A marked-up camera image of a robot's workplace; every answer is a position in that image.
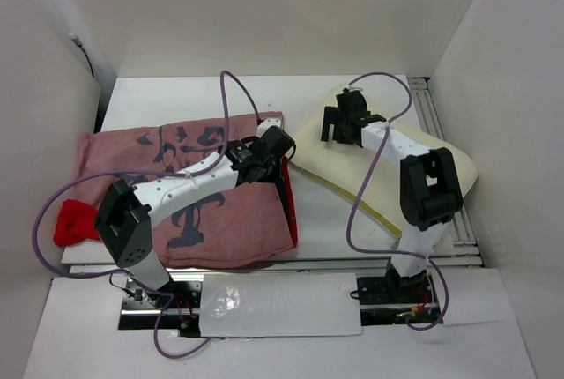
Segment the red patterned pillowcase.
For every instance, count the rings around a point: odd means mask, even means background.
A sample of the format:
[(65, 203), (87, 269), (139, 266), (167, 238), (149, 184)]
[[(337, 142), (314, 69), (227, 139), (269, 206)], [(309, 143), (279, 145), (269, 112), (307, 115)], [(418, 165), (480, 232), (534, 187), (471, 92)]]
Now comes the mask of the red patterned pillowcase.
[[(120, 176), (135, 186), (153, 181), (156, 171), (198, 168), (224, 136), (235, 140), (257, 131), (252, 114), (229, 122), (229, 130), (223, 120), (207, 119), (84, 134), (78, 140), (78, 176), (134, 169)], [(162, 208), (171, 209), (152, 230), (153, 248), (165, 266), (237, 268), (295, 247), (297, 236), (274, 184), (245, 183), (211, 193), (201, 181), (174, 178), (171, 190), (153, 188)]]

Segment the cream pillow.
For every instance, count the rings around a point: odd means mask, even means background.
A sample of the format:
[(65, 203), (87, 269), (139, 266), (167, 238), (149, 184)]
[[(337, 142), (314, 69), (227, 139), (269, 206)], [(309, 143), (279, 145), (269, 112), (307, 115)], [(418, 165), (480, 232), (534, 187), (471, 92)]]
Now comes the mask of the cream pillow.
[[(365, 179), (375, 153), (356, 145), (321, 141), (323, 110), (326, 106), (336, 104), (338, 93), (340, 93), (339, 88), (331, 91), (315, 113), (293, 133), (297, 153), (292, 163), (310, 179), (323, 184), (352, 202)], [(419, 128), (408, 125), (403, 120), (393, 122), (392, 127), (423, 145), (440, 143), (439, 139), (431, 137)], [(456, 164), (463, 169), (465, 196), (477, 180), (479, 172), (470, 156), (453, 145), (445, 141), (444, 143), (448, 148), (455, 150)], [(399, 165), (397, 163), (393, 164), (384, 158), (379, 159), (362, 195), (360, 209), (380, 224), (394, 240), (399, 239), (406, 221), (399, 203)]]

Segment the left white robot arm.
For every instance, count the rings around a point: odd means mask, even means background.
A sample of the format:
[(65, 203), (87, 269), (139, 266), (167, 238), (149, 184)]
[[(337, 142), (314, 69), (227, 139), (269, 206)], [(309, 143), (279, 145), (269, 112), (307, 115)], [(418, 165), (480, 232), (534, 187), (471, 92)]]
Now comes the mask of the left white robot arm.
[(121, 272), (138, 284), (155, 308), (174, 297), (174, 281), (152, 245), (152, 231), (180, 210), (244, 186), (271, 191), (284, 214), (283, 231), (295, 236), (293, 198), (287, 164), (295, 141), (280, 127), (230, 141), (192, 167), (162, 172), (156, 180), (129, 185), (113, 182), (103, 197), (94, 227)]

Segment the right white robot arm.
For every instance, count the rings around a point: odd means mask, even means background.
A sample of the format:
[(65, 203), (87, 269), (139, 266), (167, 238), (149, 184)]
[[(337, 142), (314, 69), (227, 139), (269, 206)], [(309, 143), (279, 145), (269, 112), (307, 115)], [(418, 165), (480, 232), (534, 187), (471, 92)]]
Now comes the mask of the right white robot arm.
[(375, 153), (360, 185), (345, 230), (347, 244), (353, 244), (352, 229), (362, 194), (380, 159), (399, 173), (399, 204), (406, 221), (397, 249), (390, 250), (384, 290), (393, 301), (405, 301), (427, 273), (427, 259), (448, 223), (463, 206), (463, 196), (452, 152), (423, 145), (391, 126), (381, 115), (371, 113), (360, 89), (345, 88), (335, 107), (323, 111), (321, 140), (334, 138), (339, 144), (357, 145)]

